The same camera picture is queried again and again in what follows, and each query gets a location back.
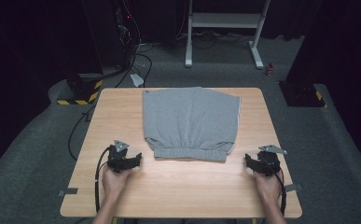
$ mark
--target metal bracket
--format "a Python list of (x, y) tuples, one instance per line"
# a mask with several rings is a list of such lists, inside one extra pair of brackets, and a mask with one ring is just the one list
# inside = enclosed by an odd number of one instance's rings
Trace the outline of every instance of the metal bracket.
[(65, 194), (77, 194), (78, 189), (60, 189), (58, 192), (59, 197), (63, 197)]
[(124, 150), (125, 148), (128, 148), (130, 145), (123, 143), (116, 139), (116, 140), (114, 140), (114, 146), (116, 147), (116, 151), (120, 152), (120, 151)]
[(264, 146), (264, 147), (259, 147), (259, 149), (266, 151), (266, 152), (273, 152), (273, 153), (281, 153), (281, 154), (287, 154), (286, 150), (283, 150), (277, 146), (274, 145), (268, 145), (268, 146)]
[(293, 190), (295, 190), (296, 192), (299, 192), (299, 191), (303, 190), (303, 187), (300, 184), (291, 184), (291, 185), (285, 186), (285, 192), (290, 192)]

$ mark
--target black cable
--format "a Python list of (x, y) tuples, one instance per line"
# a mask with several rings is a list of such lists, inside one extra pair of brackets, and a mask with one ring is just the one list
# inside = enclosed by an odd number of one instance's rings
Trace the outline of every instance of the black cable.
[(148, 74), (150, 74), (150, 71), (151, 71), (151, 67), (153, 66), (153, 62), (151, 61), (150, 58), (148, 58), (147, 56), (145, 56), (144, 54), (140, 54), (140, 53), (137, 53), (136, 55), (138, 56), (143, 56), (145, 58), (147, 58), (149, 61), (150, 61), (150, 66), (148, 67), (148, 71), (145, 75), (145, 78), (143, 79), (143, 88), (146, 86), (146, 80), (147, 80), (147, 77), (148, 77)]
[(139, 37), (139, 44), (137, 45), (136, 51), (135, 53), (137, 53), (137, 51), (139, 50), (140, 46), (142, 45), (142, 38), (140, 37), (140, 30), (139, 30), (139, 26), (137, 25), (136, 20), (134, 19), (133, 15), (130, 12), (130, 7), (129, 7), (129, 1), (127, 0), (127, 3), (125, 3), (125, 0), (122, 0), (122, 4), (125, 7), (125, 10), (128, 12), (129, 16), (131, 17), (133, 24), (135, 25), (138, 37)]
[(280, 210), (282, 212), (282, 215), (285, 215), (285, 206), (286, 206), (286, 197), (287, 197), (287, 193), (285, 192), (285, 174), (283, 173), (282, 168), (280, 169), (282, 171), (282, 178), (283, 181), (280, 179), (280, 177), (273, 171), (273, 169), (270, 167), (270, 165), (267, 163), (267, 161), (265, 161), (264, 158), (261, 158), (265, 164), (268, 166), (268, 168), (270, 168), (271, 172), (276, 176), (276, 178), (278, 179), (281, 187), (282, 187), (282, 202), (281, 202), (281, 207)]
[(179, 30), (179, 32), (177, 33), (176, 38), (179, 37), (179, 35), (180, 35), (181, 32), (183, 31), (183, 26), (184, 26), (184, 23), (185, 23), (185, 21), (186, 21), (186, 14), (187, 14), (187, 1), (184, 1), (183, 20), (182, 20), (182, 22), (181, 22), (180, 30)]
[(101, 158), (98, 161), (98, 165), (96, 166), (96, 173), (95, 173), (95, 207), (96, 207), (96, 212), (99, 212), (99, 209), (101, 209), (101, 205), (99, 204), (99, 173), (101, 171), (101, 168), (103, 167), (103, 165), (101, 166), (101, 162), (102, 162), (102, 158), (104, 157), (104, 154), (108, 151), (109, 147), (107, 149), (104, 150), (104, 152), (101, 155)]
[(78, 122), (76, 123), (76, 125), (73, 127), (73, 130), (70, 132), (70, 135), (69, 135), (69, 139), (67, 140), (67, 149), (69, 150), (69, 154), (70, 156), (75, 160), (77, 161), (77, 158), (76, 156), (73, 154), (72, 152), (72, 149), (70, 148), (70, 143), (72, 141), (72, 137), (73, 137), (73, 134), (75, 133), (75, 130), (76, 130), (76, 127), (78, 126), (78, 124), (80, 123), (81, 120), (83, 120), (85, 118), (85, 121), (89, 121), (89, 115), (90, 115), (90, 112), (93, 108), (95, 108), (96, 105), (94, 105), (93, 107), (91, 107), (87, 112), (85, 113), (82, 113), (82, 117), (78, 120)]
[(83, 77), (82, 80), (83, 81), (88, 81), (88, 82), (98, 82), (98, 81), (101, 81), (101, 80), (106, 79), (108, 77), (114, 77), (116, 75), (119, 75), (119, 74), (123, 73), (126, 69), (127, 69), (127, 67), (124, 66), (124, 67), (122, 67), (120, 70), (118, 70), (116, 72), (113, 72), (113, 73), (110, 73), (110, 74), (107, 74), (107, 75), (104, 75), (104, 76), (100, 76), (100, 77)]
[(139, 69), (137, 69), (135, 66), (132, 67), (132, 72), (135, 73), (135, 74), (140, 74), (140, 71)]
[(139, 52), (139, 53), (146, 53), (146, 52), (148, 52), (148, 51), (151, 51), (151, 50), (154, 48), (154, 46), (155, 46), (153, 43), (146, 44), (146, 45), (151, 45), (151, 48), (145, 49), (144, 51), (138, 51), (138, 52)]
[[(226, 40), (226, 39), (220, 39), (220, 38), (236, 38), (236, 39), (234, 39), (234, 40)], [(252, 35), (249, 35), (247, 38), (245, 38), (245, 39), (242, 39), (244, 36), (243, 35), (239, 35), (239, 36), (226, 36), (226, 35), (222, 35), (222, 36), (218, 36), (217, 37), (217, 41), (219, 42), (219, 43), (235, 43), (235, 44), (237, 44), (237, 43), (242, 43), (242, 42), (244, 42), (244, 41), (247, 41), (247, 40), (249, 40), (249, 39), (251, 39), (253, 36)]]
[(209, 36), (210, 38), (206, 38), (205, 36), (202, 36), (202, 37), (204, 37), (206, 39), (202, 39), (200, 36), (197, 36), (197, 37), (198, 37), (197, 39), (199, 39), (200, 41), (214, 41), (214, 42), (213, 42), (212, 45), (210, 45), (208, 47), (205, 47), (205, 48), (202, 48), (202, 47), (199, 47), (198, 45), (194, 44), (196, 41), (193, 41), (192, 42), (192, 47), (194, 47), (196, 49), (210, 49), (217, 43), (217, 38), (215, 38), (214, 35)]
[(118, 86), (122, 83), (122, 81), (124, 80), (125, 76), (127, 76), (127, 75), (128, 75), (128, 73), (131, 71), (131, 69), (132, 69), (132, 67), (133, 67), (133, 64), (134, 64), (135, 59), (136, 59), (136, 56), (134, 55), (134, 56), (133, 56), (132, 63), (131, 63), (131, 65), (130, 65), (130, 67), (128, 68), (127, 72), (124, 74), (124, 76), (121, 78), (121, 80), (119, 81), (119, 83), (118, 83), (118, 84), (117, 84), (114, 88), (117, 88), (117, 87), (118, 87)]

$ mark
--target wire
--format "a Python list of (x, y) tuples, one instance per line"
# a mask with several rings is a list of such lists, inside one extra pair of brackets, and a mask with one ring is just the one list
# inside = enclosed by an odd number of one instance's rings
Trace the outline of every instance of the wire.
[(124, 76), (122, 76), (121, 80), (119, 81), (119, 83), (118, 83), (114, 88), (117, 88), (117, 87), (122, 83), (122, 81), (124, 80), (125, 76), (127, 76), (127, 74), (131, 71), (135, 59), (136, 59), (136, 56), (134, 55), (134, 56), (133, 56), (132, 63), (131, 63), (131, 65), (130, 65), (130, 67), (128, 68), (127, 72), (124, 74)]
[(89, 121), (88, 118), (89, 118), (89, 115), (90, 115), (90, 112), (93, 108), (95, 108), (96, 105), (94, 105), (93, 107), (91, 107), (87, 112), (85, 113), (82, 113), (82, 117), (78, 120), (78, 122), (76, 123), (76, 125), (73, 127), (73, 130), (70, 132), (70, 135), (69, 135), (69, 139), (67, 140), (67, 149), (69, 150), (69, 154), (70, 156), (73, 158), (73, 160), (77, 161), (77, 158), (76, 156), (73, 154), (72, 152), (72, 149), (70, 147), (70, 143), (72, 141), (72, 137), (73, 137), (73, 134), (75, 133), (75, 130), (76, 130), (76, 127), (78, 126), (78, 124), (80, 123), (81, 120), (83, 120), (85, 118), (85, 121)]
[(186, 20), (186, 14), (187, 14), (187, 1), (184, 1), (183, 21), (182, 21), (182, 23), (181, 23), (179, 33), (177, 33), (177, 35), (176, 35), (176, 38), (179, 37), (179, 35), (181, 34), (181, 32), (182, 32), (182, 30), (183, 30), (184, 21)]
[(147, 58), (147, 59), (150, 61), (150, 66), (148, 67), (148, 71), (147, 71), (147, 73), (146, 73), (146, 75), (145, 75), (145, 78), (143, 79), (143, 88), (144, 88), (144, 87), (146, 86), (146, 80), (147, 80), (148, 74), (150, 74), (151, 67), (153, 66), (153, 62), (151, 62), (151, 59), (148, 58), (147, 56), (145, 56), (144, 54), (138, 53), (138, 54), (136, 54), (136, 55), (145, 57), (145, 58)]
[[(121, 43), (122, 43), (122, 47), (125, 49), (126, 48), (126, 46), (128, 46), (128, 44), (129, 44), (129, 42), (130, 42), (130, 39), (131, 39), (131, 33), (130, 33), (130, 31), (128, 30), (128, 28), (126, 28), (125, 26), (123, 26), (123, 25), (119, 25), (118, 26), (118, 28), (122, 28), (124, 31), (123, 32), (121, 32), (121, 34), (120, 34), (120, 41), (121, 41)], [(125, 35), (126, 34), (128, 34), (127, 35), (127, 43), (124, 43), (124, 41), (123, 41), (123, 39), (125, 38)]]
[(285, 174), (283, 173), (283, 170), (281, 168), (280, 170), (282, 171), (282, 178), (283, 178), (283, 181), (282, 181), (281, 178), (273, 171), (273, 169), (267, 163), (267, 161), (264, 158), (261, 158), (261, 159), (265, 162), (265, 164), (268, 166), (268, 168), (270, 168), (271, 172), (276, 176), (276, 178), (278, 179), (278, 181), (282, 187), (282, 204), (281, 204), (280, 210), (284, 216), (285, 215), (286, 196), (287, 196), (287, 193), (285, 192)]
[(146, 46), (146, 45), (151, 45), (151, 48), (150, 49), (146, 49), (144, 51), (140, 51), (139, 53), (146, 53), (148, 51), (151, 51), (153, 48), (154, 48), (154, 43), (149, 43), (149, 44), (141, 44), (140, 46)]
[(209, 40), (202, 40), (202, 41), (211, 41), (213, 40), (213, 44), (211, 46), (208, 46), (208, 47), (205, 47), (205, 48), (202, 48), (202, 47), (198, 47), (197, 45), (194, 44), (194, 42), (192, 42), (192, 46), (196, 49), (210, 49), (212, 48), (216, 43), (217, 43), (217, 39), (216, 38), (213, 38), (213, 39), (209, 39)]
[(96, 207), (96, 212), (99, 212), (99, 209), (101, 209), (101, 205), (99, 204), (99, 173), (100, 173), (102, 167), (104, 166), (104, 164), (102, 164), (102, 166), (101, 166), (101, 162), (102, 162), (102, 158), (104, 157), (104, 154), (108, 151), (108, 149), (109, 149), (109, 147), (104, 150), (104, 152), (101, 155), (101, 158), (98, 161), (98, 165), (96, 166), (96, 173), (95, 173), (95, 207)]
[(134, 25), (136, 26), (137, 34), (139, 36), (139, 44), (137, 45), (137, 49), (136, 49), (136, 52), (137, 52), (137, 51), (139, 51), (140, 45), (142, 44), (142, 38), (140, 37), (139, 26), (137, 25), (136, 20), (134, 19), (133, 15), (131, 14), (130, 10), (128, 9), (127, 4), (125, 4), (125, 0), (122, 0), (122, 3), (124, 4), (125, 9), (127, 10), (127, 12), (130, 15)]
[[(244, 37), (244, 35), (239, 35), (239, 36), (222, 35), (222, 36), (217, 37), (217, 41), (218, 42), (223, 42), (223, 43), (242, 43), (244, 41), (247, 41), (247, 40), (251, 39), (253, 36), (249, 35), (247, 38), (242, 39), (243, 37)], [(224, 39), (220, 39), (220, 38), (236, 38), (236, 39), (235, 40), (224, 40)]]
[(132, 72), (133, 72), (133, 73), (136, 73), (136, 74), (140, 74), (139, 69), (137, 69), (135, 66), (132, 67)]

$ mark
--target hand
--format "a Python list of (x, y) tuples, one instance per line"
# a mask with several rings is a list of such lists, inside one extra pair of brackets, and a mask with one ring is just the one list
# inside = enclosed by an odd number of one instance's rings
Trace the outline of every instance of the hand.
[(113, 170), (104, 166), (104, 174), (102, 182), (104, 184), (104, 201), (101, 209), (93, 220), (93, 224), (109, 224), (112, 223), (117, 200), (121, 192), (124, 190), (128, 175), (132, 170), (125, 170), (121, 174), (114, 173)]
[[(282, 194), (282, 186), (275, 175), (264, 176), (256, 171), (253, 171), (256, 178), (257, 190), (261, 199), (264, 202), (277, 202), (279, 196)], [(277, 173), (281, 181), (283, 182), (283, 173), (279, 171)]]
[(104, 184), (104, 194), (106, 200), (115, 200), (123, 191), (128, 175), (132, 170), (125, 170), (121, 174), (116, 174), (109, 169), (107, 165), (104, 166), (104, 175), (102, 182)]
[[(272, 224), (285, 224), (285, 218), (281, 213), (278, 198), (282, 194), (282, 185), (275, 175), (264, 176), (260, 173), (253, 172), (256, 178), (257, 190), (261, 196), (267, 220)], [(277, 175), (283, 183), (283, 173)]]

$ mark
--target white metal frame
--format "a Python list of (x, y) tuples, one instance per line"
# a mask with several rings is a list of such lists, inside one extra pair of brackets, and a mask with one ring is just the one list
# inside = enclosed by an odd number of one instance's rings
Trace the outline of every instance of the white metal frame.
[(265, 0), (262, 12), (258, 14), (240, 13), (193, 13), (192, 0), (189, 0), (188, 29), (186, 46), (186, 67), (192, 66), (192, 28), (193, 27), (221, 27), (221, 28), (255, 28), (255, 38), (249, 41), (250, 50), (258, 69), (264, 68), (264, 64), (257, 50), (257, 43), (261, 30), (267, 17), (268, 7), (271, 0)]

